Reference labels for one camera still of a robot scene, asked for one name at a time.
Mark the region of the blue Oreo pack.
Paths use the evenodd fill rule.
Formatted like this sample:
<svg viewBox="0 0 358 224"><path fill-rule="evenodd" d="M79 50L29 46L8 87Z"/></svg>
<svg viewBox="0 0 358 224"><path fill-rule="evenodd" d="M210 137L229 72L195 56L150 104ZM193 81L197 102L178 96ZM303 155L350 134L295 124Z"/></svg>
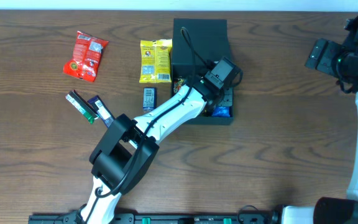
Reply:
<svg viewBox="0 0 358 224"><path fill-rule="evenodd" d="M230 118L231 112L228 106L217 106L211 114L212 117Z"/></svg>

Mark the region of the Haribo candy bag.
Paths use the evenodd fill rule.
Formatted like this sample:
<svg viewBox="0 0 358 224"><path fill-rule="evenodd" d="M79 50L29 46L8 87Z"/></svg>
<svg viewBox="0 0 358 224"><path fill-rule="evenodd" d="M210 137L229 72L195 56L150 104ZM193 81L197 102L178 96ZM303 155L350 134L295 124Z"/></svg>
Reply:
<svg viewBox="0 0 358 224"><path fill-rule="evenodd" d="M183 84L186 82L184 78L176 78L173 81L173 94L177 94Z"/></svg>

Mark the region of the black box container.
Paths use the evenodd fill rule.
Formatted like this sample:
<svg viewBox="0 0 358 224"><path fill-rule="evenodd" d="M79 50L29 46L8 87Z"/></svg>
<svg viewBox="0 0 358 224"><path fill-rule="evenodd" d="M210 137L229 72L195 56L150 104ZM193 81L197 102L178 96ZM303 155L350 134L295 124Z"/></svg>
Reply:
<svg viewBox="0 0 358 224"><path fill-rule="evenodd" d="M171 76L186 79L192 74L193 64L191 50L185 42L180 30L185 27L192 39L196 54L196 72L204 75L212 64L222 57L232 59L227 37L227 20L225 19L185 19L174 18L171 49Z"/></svg>

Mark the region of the dark blue bar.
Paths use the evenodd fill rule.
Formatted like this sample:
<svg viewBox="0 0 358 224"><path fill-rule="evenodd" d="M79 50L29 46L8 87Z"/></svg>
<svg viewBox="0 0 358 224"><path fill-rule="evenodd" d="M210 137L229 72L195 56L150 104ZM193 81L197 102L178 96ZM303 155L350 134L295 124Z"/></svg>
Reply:
<svg viewBox="0 0 358 224"><path fill-rule="evenodd" d="M107 128L110 127L110 125L114 121L114 116L104 104L103 100L98 95L96 95L89 99L87 102L95 110L95 112L98 114L105 126Z"/></svg>

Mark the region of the red snack bag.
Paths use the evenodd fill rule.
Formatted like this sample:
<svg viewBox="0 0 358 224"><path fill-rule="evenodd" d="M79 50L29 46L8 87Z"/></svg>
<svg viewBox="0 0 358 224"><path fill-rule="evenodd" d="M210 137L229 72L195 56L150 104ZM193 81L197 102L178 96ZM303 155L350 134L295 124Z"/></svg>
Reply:
<svg viewBox="0 0 358 224"><path fill-rule="evenodd" d="M78 31L72 59L63 67L63 73L93 83L96 79L103 49L107 40Z"/></svg>

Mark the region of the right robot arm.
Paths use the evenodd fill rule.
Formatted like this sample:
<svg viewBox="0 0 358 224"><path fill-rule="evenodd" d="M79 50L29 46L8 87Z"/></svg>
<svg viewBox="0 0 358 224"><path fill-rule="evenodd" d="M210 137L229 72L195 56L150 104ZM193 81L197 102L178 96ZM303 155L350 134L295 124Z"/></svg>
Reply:
<svg viewBox="0 0 358 224"><path fill-rule="evenodd" d="M269 223L358 223L358 15L347 20L341 43L318 39L305 66L332 76L344 94L354 96L355 149L351 176L343 198L323 196L309 207L283 205Z"/></svg>

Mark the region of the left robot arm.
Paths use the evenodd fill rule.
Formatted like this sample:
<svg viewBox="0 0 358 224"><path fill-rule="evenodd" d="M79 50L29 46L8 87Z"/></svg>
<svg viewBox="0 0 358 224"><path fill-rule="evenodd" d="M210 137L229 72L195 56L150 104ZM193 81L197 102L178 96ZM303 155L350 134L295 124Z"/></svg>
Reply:
<svg viewBox="0 0 358 224"><path fill-rule="evenodd" d="M122 114L112 122L89 157L93 188L77 214L78 223L111 223L119 199L143 178L159 144L183 123L217 107L229 85L198 80L183 85L165 103L134 119Z"/></svg>

